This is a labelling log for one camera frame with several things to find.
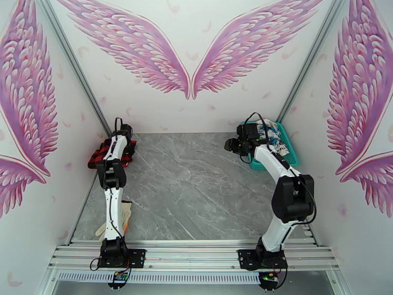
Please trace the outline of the white yellow blue printed shorts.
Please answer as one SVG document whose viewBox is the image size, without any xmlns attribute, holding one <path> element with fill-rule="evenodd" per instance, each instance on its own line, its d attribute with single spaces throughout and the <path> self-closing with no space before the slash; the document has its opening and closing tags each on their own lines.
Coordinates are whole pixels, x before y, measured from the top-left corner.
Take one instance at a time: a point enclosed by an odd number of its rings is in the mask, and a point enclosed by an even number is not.
<svg viewBox="0 0 393 295">
<path fill-rule="evenodd" d="M 274 149 L 281 156 L 285 156 L 285 155 L 289 154 L 289 150 L 288 150 L 287 146 L 284 144 L 283 139 L 281 138 L 281 132 L 279 131 L 278 125 L 269 119 L 265 119 L 264 121 L 265 121 L 265 124 L 267 125 L 266 130 L 268 133 L 270 146 L 273 146 Z M 258 133 L 259 133 L 260 137 L 262 139 L 266 139 L 265 126 L 264 126 L 263 122 L 261 120 L 257 120 L 257 121 L 255 121 L 255 123 L 257 124 L 257 129 L 258 129 Z"/>
</svg>

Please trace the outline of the red black plaid shirt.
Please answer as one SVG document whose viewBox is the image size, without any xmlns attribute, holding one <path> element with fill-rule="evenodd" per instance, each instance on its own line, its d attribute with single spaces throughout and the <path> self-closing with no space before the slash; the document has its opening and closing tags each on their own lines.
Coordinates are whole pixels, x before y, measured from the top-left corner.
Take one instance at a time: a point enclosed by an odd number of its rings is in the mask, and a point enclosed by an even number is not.
<svg viewBox="0 0 393 295">
<path fill-rule="evenodd" d="M 105 139 L 101 144 L 100 147 L 92 154 L 91 158 L 87 163 L 87 167 L 89 169 L 97 169 L 97 163 L 102 161 L 107 154 L 110 145 L 111 139 Z M 137 141 L 131 140 L 130 145 L 127 146 L 122 154 L 121 163 L 123 168 L 127 168 L 129 163 L 133 162 L 132 156 L 135 153 L 135 147 L 137 145 Z"/>
</svg>

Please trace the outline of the teal plastic mesh basket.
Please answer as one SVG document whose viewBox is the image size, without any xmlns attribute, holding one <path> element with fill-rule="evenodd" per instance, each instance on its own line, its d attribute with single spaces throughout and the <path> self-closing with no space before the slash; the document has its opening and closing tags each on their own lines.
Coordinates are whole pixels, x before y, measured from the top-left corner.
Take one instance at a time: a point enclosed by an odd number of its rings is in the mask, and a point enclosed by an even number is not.
<svg viewBox="0 0 393 295">
<path fill-rule="evenodd" d="M 279 122 L 276 122 L 276 124 L 278 125 L 279 131 L 281 132 L 281 138 L 283 139 L 284 144 L 287 146 L 287 148 L 289 150 L 289 154 L 282 156 L 282 157 L 289 163 L 290 166 L 295 167 L 299 164 L 299 159 L 298 159 L 298 157 L 295 153 L 295 150 L 290 142 L 290 138 L 287 135 L 286 130 L 284 129 L 284 126 Z M 255 158 L 253 158 L 252 162 L 250 163 L 250 168 L 253 170 L 265 170 L 265 167 L 260 162 L 258 162 Z"/>
</svg>

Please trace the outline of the beige work glove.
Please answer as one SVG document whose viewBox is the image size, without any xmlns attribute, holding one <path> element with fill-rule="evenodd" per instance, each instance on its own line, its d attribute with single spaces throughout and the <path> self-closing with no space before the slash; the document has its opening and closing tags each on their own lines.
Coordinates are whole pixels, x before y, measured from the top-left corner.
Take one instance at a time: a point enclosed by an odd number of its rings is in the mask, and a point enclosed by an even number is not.
<svg viewBox="0 0 393 295">
<path fill-rule="evenodd" d="M 129 223 L 129 219 L 132 215 L 131 212 L 132 202 L 122 201 L 122 227 L 125 223 Z M 102 224 L 99 229 L 95 232 L 95 236 L 99 237 L 99 241 L 103 241 L 105 237 L 106 223 Z"/>
</svg>

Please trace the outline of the aluminium corner post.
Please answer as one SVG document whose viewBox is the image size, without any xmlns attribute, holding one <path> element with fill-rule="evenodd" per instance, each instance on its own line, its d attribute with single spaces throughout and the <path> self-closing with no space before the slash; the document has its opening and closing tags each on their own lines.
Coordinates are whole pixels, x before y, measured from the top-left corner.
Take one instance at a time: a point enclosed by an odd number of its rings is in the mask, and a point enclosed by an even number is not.
<svg viewBox="0 0 393 295">
<path fill-rule="evenodd" d="M 307 78 L 311 68 L 317 60 L 317 55 L 322 48 L 330 30 L 333 26 L 336 18 L 342 10 L 344 3 L 347 0 L 332 0 L 327 13 L 323 19 L 323 22 L 315 36 L 315 39 L 307 53 L 307 56 L 297 74 L 295 81 L 290 89 L 290 92 L 276 118 L 277 122 L 283 122 L 287 114 L 289 113 L 296 96 L 298 95 L 305 79 Z"/>
<path fill-rule="evenodd" d="M 108 121 L 105 118 L 105 115 L 100 108 L 98 101 L 94 95 L 94 92 L 85 76 L 83 69 L 77 59 L 75 52 L 73 51 L 71 44 L 55 14 L 54 8 L 51 5 L 49 0 L 36 0 L 40 9 L 43 11 L 45 18 L 47 19 L 59 45 L 62 48 L 63 53 L 66 56 L 68 63 L 72 71 L 74 72 L 78 83 L 80 84 L 85 96 L 87 97 L 91 107 L 93 108 L 101 126 L 104 129 L 104 132 L 107 136 L 109 136 L 112 132 L 111 127 L 109 126 Z"/>
</svg>

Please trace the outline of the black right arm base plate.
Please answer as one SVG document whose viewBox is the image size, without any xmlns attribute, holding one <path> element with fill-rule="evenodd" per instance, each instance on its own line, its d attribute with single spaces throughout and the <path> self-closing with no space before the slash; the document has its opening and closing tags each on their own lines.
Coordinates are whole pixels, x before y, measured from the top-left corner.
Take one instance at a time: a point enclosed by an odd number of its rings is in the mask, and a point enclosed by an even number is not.
<svg viewBox="0 0 393 295">
<path fill-rule="evenodd" d="M 264 249 L 239 249 L 237 254 L 241 269 L 255 271 L 258 269 L 280 270 L 288 268 L 283 250 L 270 252 Z"/>
</svg>

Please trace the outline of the aluminium rail frame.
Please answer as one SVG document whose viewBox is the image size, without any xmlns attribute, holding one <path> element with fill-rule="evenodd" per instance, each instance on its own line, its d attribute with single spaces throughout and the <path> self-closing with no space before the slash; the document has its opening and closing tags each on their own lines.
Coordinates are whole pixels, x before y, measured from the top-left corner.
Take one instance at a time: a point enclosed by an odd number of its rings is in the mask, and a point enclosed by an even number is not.
<svg viewBox="0 0 393 295">
<path fill-rule="evenodd" d="M 238 271 L 239 249 L 253 250 L 255 240 L 140 240 L 129 242 L 130 249 L 146 250 L 144 271 Z M 49 262 L 49 269 L 89 270 L 98 257 L 98 241 L 73 241 L 59 245 Z M 339 270 L 330 247 L 317 246 L 312 238 L 289 239 L 284 249 L 290 271 Z"/>
</svg>

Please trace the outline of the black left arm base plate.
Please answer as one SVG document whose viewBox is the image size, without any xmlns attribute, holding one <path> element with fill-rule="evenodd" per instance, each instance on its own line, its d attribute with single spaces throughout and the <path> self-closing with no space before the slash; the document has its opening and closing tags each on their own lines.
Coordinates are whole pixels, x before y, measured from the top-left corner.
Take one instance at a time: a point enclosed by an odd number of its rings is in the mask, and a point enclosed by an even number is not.
<svg viewBox="0 0 393 295">
<path fill-rule="evenodd" d="M 105 250 L 102 251 L 97 263 L 99 268 L 143 268 L 145 249 Z"/>
</svg>

